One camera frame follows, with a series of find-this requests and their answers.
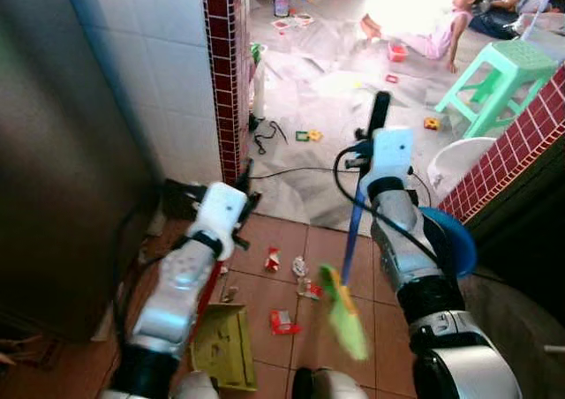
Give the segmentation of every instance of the red tile wall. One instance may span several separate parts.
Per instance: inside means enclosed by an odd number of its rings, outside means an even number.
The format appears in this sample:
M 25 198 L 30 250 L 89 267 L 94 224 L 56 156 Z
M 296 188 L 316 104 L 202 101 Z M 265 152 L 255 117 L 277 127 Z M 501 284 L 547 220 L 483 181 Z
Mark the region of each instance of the red tile wall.
M 233 184 L 247 156 L 249 0 L 202 0 L 223 181 Z
M 484 154 L 440 208 L 461 222 L 504 190 L 565 134 L 565 66 Z

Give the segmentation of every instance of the gray marble floor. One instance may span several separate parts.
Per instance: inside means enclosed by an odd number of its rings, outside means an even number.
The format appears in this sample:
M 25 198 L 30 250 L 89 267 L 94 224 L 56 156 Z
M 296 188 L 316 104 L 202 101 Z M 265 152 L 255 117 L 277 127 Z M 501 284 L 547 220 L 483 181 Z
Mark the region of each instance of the gray marble floor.
M 435 154 L 466 130 L 469 123 L 463 117 L 433 111 L 457 77 L 445 70 L 444 63 L 411 52 L 405 62 L 393 64 L 387 59 L 387 43 L 359 40 L 358 19 L 364 14 L 364 1 L 296 1 L 293 6 L 297 11 L 308 12 L 315 21 L 280 34 L 270 24 L 275 20 L 272 1 L 256 0 L 252 41 L 267 46 L 267 51 L 255 82 L 263 83 L 263 116 L 281 126 L 288 144 L 278 134 L 262 140 L 265 154 L 259 154 L 251 144 L 255 176 L 304 166 L 331 168 L 337 153 L 353 143 L 355 129 L 366 127 L 374 95 L 380 90 L 388 90 L 393 97 L 387 125 L 414 129 L 413 167 L 426 183 L 427 166 Z M 463 35 L 457 54 L 460 71 L 489 41 L 469 30 Z M 398 83 L 387 82 L 388 74 L 396 75 Z M 426 117 L 438 117 L 441 130 L 424 129 Z M 295 141 L 295 131 L 311 129 L 323 133 L 320 142 Z M 256 132 L 271 131 L 265 122 Z M 342 178 L 354 192 L 357 176 L 342 174 Z M 426 188 L 416 178 L 410 179 L 420 203 L 428 205 Z M 438 198 L 427 187 L 432 205 L 436 205 Z M 255 180 L 255 188 L 264 193 L 258 209 L 262 214 L 339 230 L 348 227 L 351 206 L 337 191 L 330 172 L 290 172 Z M 368 233 L 369 223 L 365 215 L 363 234 Z

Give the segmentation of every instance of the pink container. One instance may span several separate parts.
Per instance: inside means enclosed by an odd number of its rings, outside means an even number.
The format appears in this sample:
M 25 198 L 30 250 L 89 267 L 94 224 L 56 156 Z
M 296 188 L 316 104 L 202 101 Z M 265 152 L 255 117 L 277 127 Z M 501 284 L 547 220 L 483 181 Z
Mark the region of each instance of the pink container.
M 401 43 L 388 43 L 388 60 L 391 62 L 403 62 L 408 56 L 408 50 Z

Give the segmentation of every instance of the green stool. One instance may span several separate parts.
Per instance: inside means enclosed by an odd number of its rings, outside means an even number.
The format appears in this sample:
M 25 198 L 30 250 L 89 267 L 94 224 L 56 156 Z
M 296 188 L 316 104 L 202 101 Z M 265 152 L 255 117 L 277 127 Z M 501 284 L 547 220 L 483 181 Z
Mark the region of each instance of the green stool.
M 491 72 L 481 83 L 466 86 L 465 84 L 483 63 L 493 67 Z M 514 121 L 513 117 L 503 120 L 497 118 L 507 106 L 514 112 L 515 117 L 519 116 L 538 90 L 554 75 L 556 69 L 557 62 L 525 41 L 489 43 L 449 89 L 435 110 L 442 112 L 451 103 L 471 121 L 471 126 L 463 138 L 482 136 L 491 128 L 503 127 Z M 512 96 L 527 82 L 533 84 L 526 98 L 521 104 L 514 102 Z M 457 94 L 463 90 L 476 90 L 471 101 L 483 104 L 478 113 L 457 97 Z

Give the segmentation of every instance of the white tile wall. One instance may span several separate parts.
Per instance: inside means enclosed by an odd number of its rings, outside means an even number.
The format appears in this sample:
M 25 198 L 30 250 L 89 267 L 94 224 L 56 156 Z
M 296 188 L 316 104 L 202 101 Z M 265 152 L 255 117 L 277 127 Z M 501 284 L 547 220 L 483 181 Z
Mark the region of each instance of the white tile wall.
M 155 167 L 222 177 L 202 0 L 71 0 L 118 103 Z

